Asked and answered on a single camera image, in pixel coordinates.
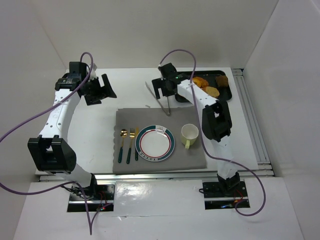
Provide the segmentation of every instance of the gray placemat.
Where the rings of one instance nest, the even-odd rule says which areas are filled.
[[[185,124],[197,125],[194,107],[179,107],[171,109],[171,116],[166,116],[161,108],[122,108],[116,112],[114,126],[114,153],[113,153],[113,173],[114,174],[137,174],[163,171],[177,171],[189,169],[205,169],[207,161],[200,139],[185,149],[181,143],[181,128]],[[127,164],[127,155],[130,145],[130,138],[124,139],[122,162],[118,163],[118,156],[121,147],[122,138],[121,129],[139,127],[139,130],[150,126],[161,125],[169,129],[175,140],[173,153],[165,160],[160,162],[150,162],[139,156],[135,160],[135,142],[132,142],[131,160]]]

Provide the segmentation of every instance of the mug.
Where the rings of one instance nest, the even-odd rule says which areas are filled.
[[[195,143],[199,136],[199,129],[193,124],[186,124],[181,128],[181,142],[186,149]]]

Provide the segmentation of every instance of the bread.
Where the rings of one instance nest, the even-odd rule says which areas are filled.
[[[215,99],[220,95],[218,89],[212,86],[203,87],[202,90],[204,90],[209,96],[214,97]]]
[[[194,78],[192,78],[192,81],[195,83],[195,85],[197,85],[199,88],[201,88],[201,80],[194,77]]]
[[[215,81],[219,88],[229,86],[229,81],[227,76],[217,76],[215,77]]]
[[[202,77],[199,76],[195,76],[193,79],[197,79],[201,82],[201,86],[199,88],[205,88],[205,87],[209,87],[209,83],[207,80],[203,79]]]

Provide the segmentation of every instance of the mug handle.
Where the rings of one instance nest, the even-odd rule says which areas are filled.
[[[190,140],[187,140],[185,144],[185,149],[189,149],[189,148],[190,148]]]

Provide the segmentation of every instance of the green cutlery handle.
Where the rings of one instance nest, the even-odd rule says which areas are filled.
[[[127,164],[130,163],[130,156],[131,156],[131,147],[129,148],[128,156],[126,157],[126,163],[127,163]]]
[[[122,161],[122,151],[123,151],[123,147],[120,147],[120,152],[119,152],[119,157],[118,157],[118,163],[121,163],[121,161]]]
[[[136,161],[138,161],[138,151],[137,151],[137,149],[135,149],[135,152],[134,152],[134,159]]]

